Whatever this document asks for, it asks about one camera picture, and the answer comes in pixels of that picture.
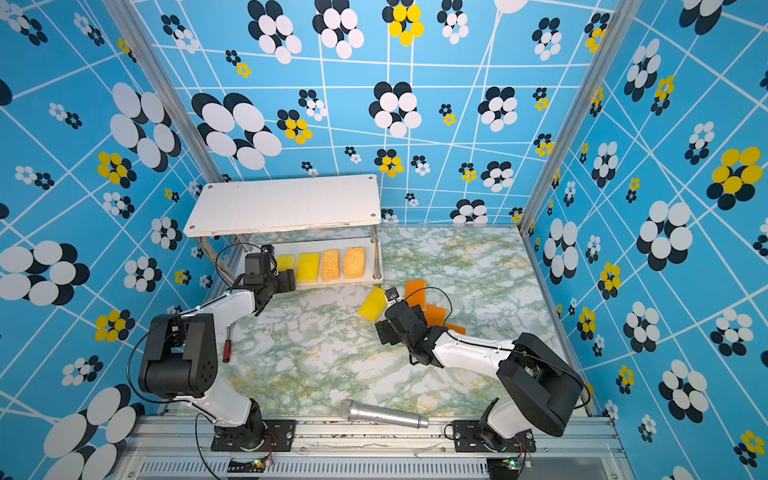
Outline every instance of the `blue wallpaper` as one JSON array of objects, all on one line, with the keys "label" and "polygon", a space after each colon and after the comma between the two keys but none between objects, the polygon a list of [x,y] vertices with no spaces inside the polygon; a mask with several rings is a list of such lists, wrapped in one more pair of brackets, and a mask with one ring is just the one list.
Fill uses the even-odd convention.
[{"label": "blue wallpaper", "polygon": [[132,348],[210,292],[180,232],[203,181],[101,2],[0,20],[0,478],[103,478],[157,411]]},{"label": "blue wallpaper", "polygon": [[638,478],[768,478],[767,22],[645,0],[525,235]]},{"label": "blue wallpaper", "polygon": [[511,223],[617,0],[133,2],[233,180],[378,173],[385,223]]}]

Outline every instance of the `white shelf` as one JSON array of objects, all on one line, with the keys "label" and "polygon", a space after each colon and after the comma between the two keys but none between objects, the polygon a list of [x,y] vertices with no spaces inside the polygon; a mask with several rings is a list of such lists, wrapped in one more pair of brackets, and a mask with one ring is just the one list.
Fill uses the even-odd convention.
[{"label": "white shelf", "polygon": [[213,237],[381,223],[376,175],[208,184],[184,227]]},{"label": "white shelf", "polygon": [[[339,251],[339,273],[341,277],[338,280],[331,282],[312,282],[312,283],[296,283],[296,290],[306,290],[310,288],[323,288],[325,286],[338,286],[349,284],[361,284],[361,283],[381,283],[382,278],[378,280],[373,279],[373,258],[376,253],[376,248],[379,249],[379,259],[381,258],[381,243],[371,243],[371,237],[363,238],[343,238],[339,240],[315,240],[311,242],[295,242],[295,243],[275,243],[275,256],[278,255],[296,255],[296,267],[299,264],[299,255],[301,253],[320,253],[320,269],[323,271],[323,252],[326,250],[338,250]],[[347,279],[344,278],[344,255],[348,248],[365,248],[366,249],[366,268],[362,272],[362,278]],[[237,271],[235,275],[240,275],[245,271],[245,256],[248,252],[243,252],[240,257],[240,262],[237,264]]]}]

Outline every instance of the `microphone mesh grille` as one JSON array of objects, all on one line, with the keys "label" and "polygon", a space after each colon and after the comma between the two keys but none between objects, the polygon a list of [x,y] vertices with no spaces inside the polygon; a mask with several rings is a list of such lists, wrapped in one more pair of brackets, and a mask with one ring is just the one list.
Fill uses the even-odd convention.
[{"label": "microphone mesh grille", "polygon": [[349,415],[352,412],[352,400],[345,399],[339,402],[339,417],[349,420]]}]

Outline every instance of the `microphone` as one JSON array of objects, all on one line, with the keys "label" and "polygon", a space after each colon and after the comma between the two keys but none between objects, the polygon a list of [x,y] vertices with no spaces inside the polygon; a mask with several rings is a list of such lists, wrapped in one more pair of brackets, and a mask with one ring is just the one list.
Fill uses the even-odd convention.
[{"label": "microphone", "polygon": [[425,429],[429,426],[429,419],[422,417],[418,413],[384,409],[382,407],[366,405],[352,399],[345,399],[339,403],[339,416],[345,420],[389,423],[390,425],[401,425],[414,429]]}]

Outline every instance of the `marble tabletop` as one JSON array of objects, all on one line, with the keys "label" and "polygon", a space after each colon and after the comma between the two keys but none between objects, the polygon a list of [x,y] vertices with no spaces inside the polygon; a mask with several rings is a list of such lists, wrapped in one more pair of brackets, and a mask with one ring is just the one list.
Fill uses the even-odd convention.
[{"label": "marble tabletop", "polygon": [[[282,243],[366,237],[369,228],[253,235]],[[426,279],[453,303],[450,323],[470,336],[539,336],[563,356],[520,235],[515,228],[380,227],[382,287],[405,292]],[[480,416],[497,396],[494,378],[463,369],[411,366],[402,344],[382,345],[373,323],[357,314],[373,285],[297,290],[275,295],[259,317],[232,328],[232,359],[219,373],[270,415],[335,415],[340,400],[431,416]],[[437,290],[427,303],[448,308]]]}]

